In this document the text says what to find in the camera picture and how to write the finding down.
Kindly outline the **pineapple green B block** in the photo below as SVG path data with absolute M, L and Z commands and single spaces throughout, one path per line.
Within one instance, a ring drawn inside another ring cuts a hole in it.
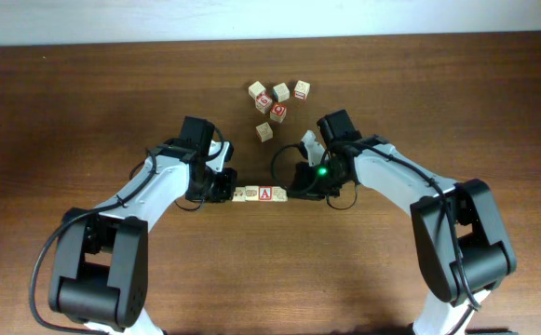
M 259 200 L 259 187 L 257 185 L 248 185 L 245 187 L 245 196 L 247 201 Z

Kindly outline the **yellow car block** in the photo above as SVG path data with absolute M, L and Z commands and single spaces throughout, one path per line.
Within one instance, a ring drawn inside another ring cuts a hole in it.
M 246 188 L 245 187 L 236 187 L 233 196 L 232 196 L 233 202 L 246 202 Z

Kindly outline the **red letter A block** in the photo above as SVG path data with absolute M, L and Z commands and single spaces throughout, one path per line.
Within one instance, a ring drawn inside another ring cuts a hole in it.
M 272 201 L 273 188 L 271 186 L 260 186 L 258 188 L 258 200 L 259 201 Z

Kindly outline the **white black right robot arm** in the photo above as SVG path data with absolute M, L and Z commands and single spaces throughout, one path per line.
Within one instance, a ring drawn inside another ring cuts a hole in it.
M 328 201 L 353 182 L 383 195 L 412 220 L 421 275 L 428 287 L 411 334 L 465 334 L 487 298 L 518 265 L 490 187 L 456 181 L 414 163 L 380 135 L 364 137 L 347 111 L 317 122 L 295 143 L 303 161 L 286 192 Z

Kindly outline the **green edged picture block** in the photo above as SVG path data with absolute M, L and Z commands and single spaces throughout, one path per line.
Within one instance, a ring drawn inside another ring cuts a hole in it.
M 273 186 L 272 187 L 272 201 L 273 202 L 287 202 L 288 201 L 287 191 L 281 187 Z

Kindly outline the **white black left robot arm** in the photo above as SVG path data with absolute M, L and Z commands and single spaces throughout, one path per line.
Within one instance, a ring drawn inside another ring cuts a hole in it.
M 179 198 L 198 205 L 231 199 L 233 151 L 211 122 L 187 116 L 180 135 L 147 150 L 114 196 L 64 214 L 45 244 L 56 249 L 47 303 L 74 322 L 70 332 L 162 333 L 144 307 L 148 235 Z

